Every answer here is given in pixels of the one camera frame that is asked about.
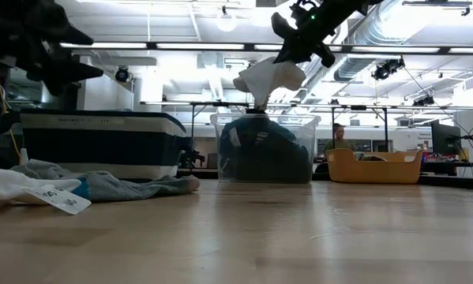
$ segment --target desk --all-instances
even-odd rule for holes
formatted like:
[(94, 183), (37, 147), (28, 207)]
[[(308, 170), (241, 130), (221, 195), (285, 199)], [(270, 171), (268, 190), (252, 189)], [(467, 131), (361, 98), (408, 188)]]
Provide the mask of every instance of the desk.
[(473, 283), (473, 192), (222, 184), (189, 196), (0, 210), (0, 283)]
[(473, 163), (466, 162), (425, 162), (422, 164), (421, 172), (431, 172), (435, 174), (447, 174), (457, 176), (457, 167), (473, 167)]

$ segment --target yellow basket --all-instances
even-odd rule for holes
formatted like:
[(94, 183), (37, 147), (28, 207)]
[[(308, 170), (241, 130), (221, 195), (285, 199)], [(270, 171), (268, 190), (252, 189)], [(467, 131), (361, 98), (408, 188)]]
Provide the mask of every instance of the yellow basket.
[(386, 161), (358, 161), (349, 149), (327, 151), (332, 181), (347, 183), (414, 184), (419, 180), (422, 151), (367, 152)]

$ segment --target dark blue cloth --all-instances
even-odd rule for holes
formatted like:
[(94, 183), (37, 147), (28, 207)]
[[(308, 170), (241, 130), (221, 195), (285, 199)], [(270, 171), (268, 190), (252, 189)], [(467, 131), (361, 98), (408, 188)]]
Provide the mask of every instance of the dark blue cloth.
[(220, 134), (222, 178), (304, 183), (312, 168), (295, 135), (265, 115), (228, 123)]

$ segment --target printed label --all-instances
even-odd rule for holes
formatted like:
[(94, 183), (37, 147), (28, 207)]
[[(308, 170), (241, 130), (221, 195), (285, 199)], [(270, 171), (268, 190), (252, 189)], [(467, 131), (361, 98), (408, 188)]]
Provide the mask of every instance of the printed label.
[(52, 118), (52, 122), (67, 125), (124, 125), (126, 120), (124, 118), (59, 116)]
[(91, 204), (89, 200), (53, 185), (45, 185), (36, 189), (23, 187), (22, 190), (71, 215), (82, 212)]

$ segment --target person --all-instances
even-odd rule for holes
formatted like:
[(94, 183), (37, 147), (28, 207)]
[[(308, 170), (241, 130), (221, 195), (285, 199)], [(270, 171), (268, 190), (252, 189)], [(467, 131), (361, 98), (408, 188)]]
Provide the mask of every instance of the person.
[[(354, 145), (350, 143), (350, 141), (345, 140), (343, 137), (345, 135), (345, 128), (338, 123), (334, 124), (334, 137), (335, 137), (335, 143), (334, 146), (336, 149), (351, 149), (352, 151), (355, 151)], [(327, 151), (334, 149), (332, 146), (332, 140), (330, 140), (328, 143), (326, 143), (324, 147), (324, 155)]]

